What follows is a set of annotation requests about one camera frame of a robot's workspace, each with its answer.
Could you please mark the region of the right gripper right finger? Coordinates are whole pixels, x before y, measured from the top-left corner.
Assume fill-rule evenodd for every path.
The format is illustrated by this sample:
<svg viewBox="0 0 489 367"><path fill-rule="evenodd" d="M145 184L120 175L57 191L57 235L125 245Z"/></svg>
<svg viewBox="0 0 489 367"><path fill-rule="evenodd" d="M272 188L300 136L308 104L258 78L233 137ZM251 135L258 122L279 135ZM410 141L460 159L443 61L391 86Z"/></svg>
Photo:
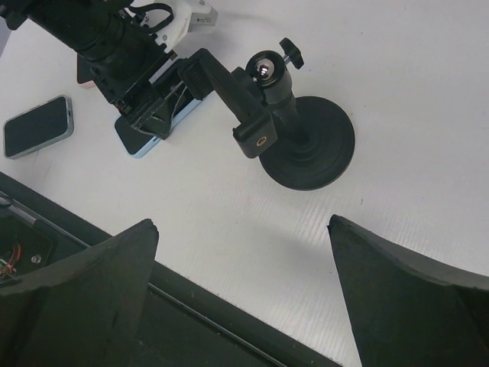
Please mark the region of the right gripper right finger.
<svg viewBox="0 0 489 367"><path fill-rule="evenodd" d="M345 217L329 238L363 366L486 366L488 278L390 242Z"/></svg>

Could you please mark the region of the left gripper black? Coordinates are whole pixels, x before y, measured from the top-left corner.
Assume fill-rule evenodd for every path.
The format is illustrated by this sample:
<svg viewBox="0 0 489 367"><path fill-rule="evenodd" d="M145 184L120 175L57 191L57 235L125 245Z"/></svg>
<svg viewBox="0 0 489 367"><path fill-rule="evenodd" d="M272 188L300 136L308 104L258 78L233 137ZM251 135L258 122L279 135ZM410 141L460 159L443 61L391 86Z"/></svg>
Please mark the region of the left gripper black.
<svg viewBox="0 0 489 367"><path fill-rule="evenodd" d="M97 87L134 130L166 139L179 101L177 54L149 37L100 37L87 47Z"/></svg>

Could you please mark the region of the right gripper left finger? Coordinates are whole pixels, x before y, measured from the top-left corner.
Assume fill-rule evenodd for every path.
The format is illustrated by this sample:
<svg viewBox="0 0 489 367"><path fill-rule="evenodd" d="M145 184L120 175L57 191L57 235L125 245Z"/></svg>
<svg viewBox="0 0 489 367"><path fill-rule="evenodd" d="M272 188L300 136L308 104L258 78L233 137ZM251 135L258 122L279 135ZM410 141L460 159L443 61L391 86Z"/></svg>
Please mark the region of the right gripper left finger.
<svg viewBox="0 0 489 367"><path fill-rule="evenodd" d="M1 286L3 366L127 366L159 233L150 219Z"/></svg>

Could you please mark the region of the light blue case phone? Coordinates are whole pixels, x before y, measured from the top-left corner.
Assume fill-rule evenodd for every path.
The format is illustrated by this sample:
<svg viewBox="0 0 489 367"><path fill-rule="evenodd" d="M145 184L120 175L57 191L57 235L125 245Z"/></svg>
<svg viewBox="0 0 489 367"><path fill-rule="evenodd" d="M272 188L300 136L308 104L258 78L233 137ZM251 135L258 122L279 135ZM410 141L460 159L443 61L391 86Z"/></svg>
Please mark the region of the light blue case phone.
<svg viewBox="0 0 489 367"><path fill-rule="evenodd" d="M142 158L159 141L170 137L173 129L199 104L178 74L182 59L172 61L141 95L142 107L122 113L115 131L133 158Z"/></svg>

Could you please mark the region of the black round base phone stand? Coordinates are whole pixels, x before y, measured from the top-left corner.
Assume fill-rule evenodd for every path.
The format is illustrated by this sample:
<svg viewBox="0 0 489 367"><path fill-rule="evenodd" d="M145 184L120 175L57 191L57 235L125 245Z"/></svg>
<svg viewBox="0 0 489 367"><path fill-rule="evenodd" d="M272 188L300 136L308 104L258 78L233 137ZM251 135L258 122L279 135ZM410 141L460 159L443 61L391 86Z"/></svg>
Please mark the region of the black round base phone stand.
<svg viewBox="0 0 489 367"><path fill-rule="evenodd" d="M219 96L239 122L233 137L240 149L247 158L258 158L274 181L292 190L317 190L351 163L355 130L334 102L294 96L287 66L302 68L303 56L287 37L280 46L282 54L263 50L233 71L202 48L178 74L195 99Z"/></svg>

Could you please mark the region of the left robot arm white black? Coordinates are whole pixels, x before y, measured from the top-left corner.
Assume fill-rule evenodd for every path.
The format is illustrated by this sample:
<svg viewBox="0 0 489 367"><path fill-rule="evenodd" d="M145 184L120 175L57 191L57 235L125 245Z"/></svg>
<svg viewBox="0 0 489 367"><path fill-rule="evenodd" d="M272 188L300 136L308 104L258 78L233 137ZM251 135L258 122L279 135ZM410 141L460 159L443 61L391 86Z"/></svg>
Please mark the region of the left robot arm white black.
<svg viewBox="0 0 489 367"><path fill-rule="evenodd" d="M151 77L170 59L156 33L174 20L172 7L130 1L3 1L1 17L17 30L31 20L74 50L95 84L134 130L166 139L171 113Z"/></svg>

